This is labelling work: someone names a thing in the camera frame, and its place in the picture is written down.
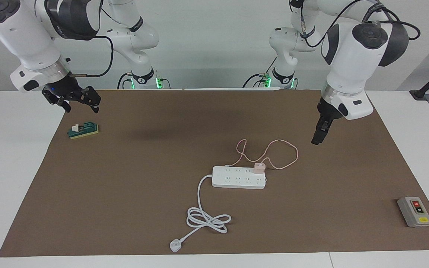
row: electrical outlet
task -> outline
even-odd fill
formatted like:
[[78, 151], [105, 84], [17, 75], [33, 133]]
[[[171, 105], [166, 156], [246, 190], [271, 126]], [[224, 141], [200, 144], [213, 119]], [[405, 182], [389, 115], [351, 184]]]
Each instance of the electrical outlet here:
[[222, 188], [264, 189], [266, 176], [252, 167], [215, 166], [211, 185]]

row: power cord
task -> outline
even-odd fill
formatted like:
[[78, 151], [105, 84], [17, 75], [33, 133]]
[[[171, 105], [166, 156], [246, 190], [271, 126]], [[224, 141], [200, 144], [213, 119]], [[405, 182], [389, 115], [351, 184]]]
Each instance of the power cord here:
[[294, 90], [296, 90], [298, 88], [298, 85], [299, 85], [299, 79], [298, 78], [294, 78], [294, 81], [297, 81], [296, 86], [294, 87]]
[[[273, 60], [273, 62], [271, 63], [271, 65], [267, 68], [267, 70], [266, 70], [266, 73], [268, 73], [269, 72], [269, 69], [273, 66], [273, 64], [274, 64], [274, 62], [277, 60], [277, 56], [276, 56], [276, 58], [274, 58], [274, 60]], [[249, 77], [247, 80], [246, 80], [246, 82], [244, 83], [244, 85], [243, 85], [243, 88], [244, 87], [246, 87], [246, 85], [248, 84], [248, 82], [252, 79], [252, 78], [255, 78], [256, 76], [259, 76], [259, 77], [262, 77], [264, 74], [263, 73], [257, 73], [257, 74], [254, 74], [254, 75], [252, 75], [251, 77]]]
[[244, 83], [243, 87], [246, 87], [247, 83], [248, 83], [252, 78], [255, 78], [256, 76], [262, 76], [262, 75], [261, 75], [261, 74], [259, 74], [259, 73], [254, 74], [254, 75], [251, 75], [251, 77], [249, 77], [249, 78], [246, 80], [246, 82]]
[[[244, 142], [244, 145], [243, 145], [243, 151], [239, 151], [239, 145], [240, 145], [242, 142]], [[272, 161], [271, 161], [271, 158], [270, 158], [270, 157], [264, 157], [264, 156], [267, 154], [267, 151], [269, 150], [269, 147], [270, 147], [273, 143], [276, 143], [276, 142], [283, 142], [284, 144], [287, 144], [287, 145], [291, 146], [292, 148], [296, 149], [296, 159], [294, 159], [291, 163], [289, 163], [289, 164], [287, 164], [287, 165], [285, 165], [285, 166], [283, 166], [283, 167], [276, 167], [276, 166], [274, 166], [274, 164], [273, 164], [273, 163], [272, 163]], [[259, 160], [261, 160], [261, 159], [262, 159], [262, 160], [261, 160], [261, 162], [260, 162], [260, 163], [264, 163], [264, 161], [265, 161], [265, 160], [267, 160], [267, 161], [269, 161], [269, 163], [271, 164], [271, 166], [272, 166], [275, 170], [282, 170], [282, 169], [288, 168], [288, 167], [289, 167], [289, 166], [291, 166], [293, 163], [296, 163], [296, 162], [298, 161], [298, 159], [299, 159], [299, 149], [298, 149], [295, 145], [293, 145], [293, 144], [291, 144], [290, 142], [285, 141], [285, 140], [277, 139], [277, 140], [274, 140], [274, 141], [270, 142], [270, 143], [267, 145], [267, 147], [266, 147], [266, 149], [265, 149], [264, 153], [262, 154], [262, 156], [259, 156], [259, 158], [257, 158], [256, 160], [251, 160], [251, 159], [249, 159], [249, 158], [247, 157], [247, 155], [245, 154], [246, 145], [247, 145], [247, 139], [242, 139], [242, 140], [240, 140], [240, 141], [238, 142], [238, 144], [236, 145], [236, 152], [237, 152], [238, 154], [240, 154], [239, 159], [238, 159], [238, 161], [236, 161], [235, 163], [233, 163], [233, 164], [231, 164], [231, 165], [228, 165], [228, 166], [234, 166], [234, 165], [236, 165], [237, 163], [239, 163], [239, 162], [243, 159], [243, 156], [244, 156], [244, 158], [246, 158], [246, 160], [247, 160], [247, 161], [249, 161], [249, 162], [251, 162], [251, 163], [257, 163], [257, 162], [258, 162]]]
[[183, 236], [181, 239], [174, 239], [170, 243], [170, 249], [173, 252], [177, 252], [182, 248], [182, 243], [193, 233], [198, 231], [203, 227], [210, 227], [211, 229], [225, 234], [228, 232], [226, 228], [226, 224], [231, 221], [231, 216], [228, 214], [221, 214], [216, 217], [211, 217], [208, 213], [206, 213], [201, 207], [201, 199], [200, 199], [200, 189], [201, 184], [204, 182], [206, 178], [212, 178], [213, 175], [206, 175], [198, 184], [197, 197], [198, 197], [198, 207], [191, 207], [187, 211], [186, 224], [189, 227], [194, 228], [191, 232], [189, 232], [186, 236]]
[[72, 77], [101, 77], [101, 76], [106, 75], [106, 73], [108, 73], [110, 71], [110, 68], [112, 68], [112, 62], [114, 61], [114, 43], [112, 42], [112, 39], [110, 39], [107, 36], [103, 36], [103, 35], [95, 36], [94, 38], [99, 38], [99, 39], [100, 38], [104, 38], [104, 39], [107, 39], [110, 42], [110, 47], [111, 47], [112, 51], [111, 51], [111, 54], [110, 54], [109, 67], [107, 68], [107, 70], [105, 70], [101, 74], [95, 74], [95, 75], [93, 75], [93, 74], [86, 74], [86, 73], [83, 73], [83, 74], [73, 74]]
[[124, 80], [122, 83], [122, 89], [125, 89], [125, 82], [131, 82], [131, 79]]
[[259, 87], [261, 85], [261, 83], [263, 82], [263, 80], [258, 80], [254, 83], [254, 85], [252, 85], [252, 87]]
[[127, 75], [131, 75], [131, 73], [124, 73], [120, 78], [119, 78], [119, 83], [117, 83], [117, 89], [120, 89], [120, 84], [122, 83], [122, 79], [127, 76]]
[[168, 86], [170, 87], [170, 89], [172, 88], [172, 85], [170, 85], [170, 81], [168, 81], [168, 79], [166, 78], [161, 78], [160, 81], [167, 81], [168, 82]]

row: white plug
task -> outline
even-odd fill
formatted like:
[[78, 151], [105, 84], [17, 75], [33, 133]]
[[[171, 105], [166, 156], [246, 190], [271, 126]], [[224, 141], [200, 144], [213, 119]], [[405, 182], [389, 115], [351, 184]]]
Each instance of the white plug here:
[[264, 171], [266, 170], [266, 164], [265, 163], [255, 163], [254, 164], [254, 174], [264, 174]]
[[179, 251], [180, 248], [182, 248], [182, 243], [179, 239], [174, 239], [170, 243], [170, 249], [173, 251], [173, 253], [177, 253], [177, 251]]
[[73, 125], [72, 131], [79, 132], [79, 124]]

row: white table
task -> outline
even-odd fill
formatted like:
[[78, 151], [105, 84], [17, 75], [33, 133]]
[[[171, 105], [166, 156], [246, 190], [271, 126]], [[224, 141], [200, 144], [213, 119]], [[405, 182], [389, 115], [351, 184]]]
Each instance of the white table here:
[[[429, 199], [429, 104], [414, 101], [408, 92], [371, 91], [368, 96]], [[40, 92], [0, 92], [0, 247], [63, 114]], [[0, 267], [8, 268], [221, 265], [429, 268], [429, 251], [0, 258]]]

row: small component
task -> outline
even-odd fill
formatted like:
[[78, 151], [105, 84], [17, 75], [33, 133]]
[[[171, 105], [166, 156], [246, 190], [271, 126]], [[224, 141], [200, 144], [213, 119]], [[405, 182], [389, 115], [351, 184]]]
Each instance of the small component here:
[[75, 126], [72, 127], [72, 131], [74, 132], [79, 132], [79, 124], [76, 124]]
[[94, 122], [85, 122], [84, 125], [76, 124], [68, 132], [70, 139], [77, 139], [99, 133], [99, 126]]
[[397, 201], [409, 227], [429, 226], [429, 215], [419, 197], [403, 197]]
[[254, 174], [264, 174], [264, 170], [266, 170], [265, 163], [255, 163], [254, 164]]

